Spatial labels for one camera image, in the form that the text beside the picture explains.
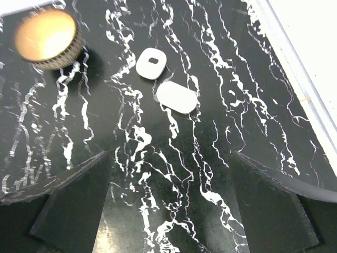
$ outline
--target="white rounded rectangle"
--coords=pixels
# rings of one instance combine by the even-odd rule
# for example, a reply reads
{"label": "white rounded rectangle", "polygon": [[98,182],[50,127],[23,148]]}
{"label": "white rounded rectangle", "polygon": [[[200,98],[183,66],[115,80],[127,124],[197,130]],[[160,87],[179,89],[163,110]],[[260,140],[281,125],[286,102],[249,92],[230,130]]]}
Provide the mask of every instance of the white rounded rectangle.
{"label": "white rounded rectangle", "polygon": [[172,81],[162,83],[158,87],[156,95],[162,105],[183,114],[192,112],[198,103],[194,91]]}
{"label": "white rounded rectangle", "polygon": [[136,63],[138,75],[154,80],[157,79],[166,67],[167,57],[163,51],[155,48],[145,49]]}

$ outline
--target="black and white marble pattern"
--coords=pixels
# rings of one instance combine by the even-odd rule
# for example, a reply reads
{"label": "black and white marble pattern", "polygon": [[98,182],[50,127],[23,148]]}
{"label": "black and white marble pattern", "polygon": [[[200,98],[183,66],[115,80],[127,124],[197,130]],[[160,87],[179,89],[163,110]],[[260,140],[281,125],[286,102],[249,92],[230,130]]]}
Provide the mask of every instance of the black and white marble pattern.
{"label": "black and white marble pattern", "polygon": [[[114,159],[94,252],[249,252],[226,155],[337,190],[310,122],[249,3],[73,0],[86,44],[72,66],[35,69],[14,50],[27,12],[0,20],[2,194],[97,154]],[[166,53],[138,76],[147,47]],[[180,115],[154,98],[172,80],[197,92]]]}

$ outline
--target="white edge strip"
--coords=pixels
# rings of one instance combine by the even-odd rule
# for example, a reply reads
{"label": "white edge strip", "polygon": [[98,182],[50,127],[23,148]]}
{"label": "white edge strip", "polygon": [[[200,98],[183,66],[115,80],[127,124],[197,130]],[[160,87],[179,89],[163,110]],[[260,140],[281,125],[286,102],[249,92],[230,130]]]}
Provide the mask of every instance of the white edge strip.
{"label": "white edge strip", "polygon": [[251,0],[260,23],[337,176],[337,127],[268,0]]}
{"label": "white edge strip", "polygon": [[26,11],[34,8],[34,6],[42,6],[55,2],[55,0],[0,0],[0,2],[2,1],[5,3],[0,4],[0,17]]}

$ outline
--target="black marble surface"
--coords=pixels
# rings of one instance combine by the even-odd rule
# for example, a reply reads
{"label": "black marble surface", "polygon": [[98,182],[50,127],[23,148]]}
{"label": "black marble surface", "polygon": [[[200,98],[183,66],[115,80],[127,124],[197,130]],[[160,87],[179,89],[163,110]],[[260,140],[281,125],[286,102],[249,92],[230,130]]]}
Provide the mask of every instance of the black marble surface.
{"label": "black marble surface", "polygon": [[[255,14],[240,0],[80,0],[83,54],[64,70],[19,58],[2,18],[2,194],[113,154],[94,252],[249,252],[226,155],[241,151],[290,177],[337,180]],[[147,47],[166,53],[156,81],[138,76]],[[154,100],[172,80],[199,94],[180,115]]]}

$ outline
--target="white plastic piece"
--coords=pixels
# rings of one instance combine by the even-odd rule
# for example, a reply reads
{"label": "white plastic piece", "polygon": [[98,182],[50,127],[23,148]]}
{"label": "white plastic piece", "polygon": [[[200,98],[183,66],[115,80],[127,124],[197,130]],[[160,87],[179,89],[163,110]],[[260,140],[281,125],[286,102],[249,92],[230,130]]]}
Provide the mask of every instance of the white plastic piece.
{"label": "white plastic piece", "polygon": [[155,80],[163,73],[166,62],[167,57],[163,51],[149,47],[139,56],[136,71],[146,79]]}
{"label": "white plastic piece", "polygon": [[162,105],[183,114],[192,112],[198,103],[194,91],[172,81],[162,83],[156,95]]}

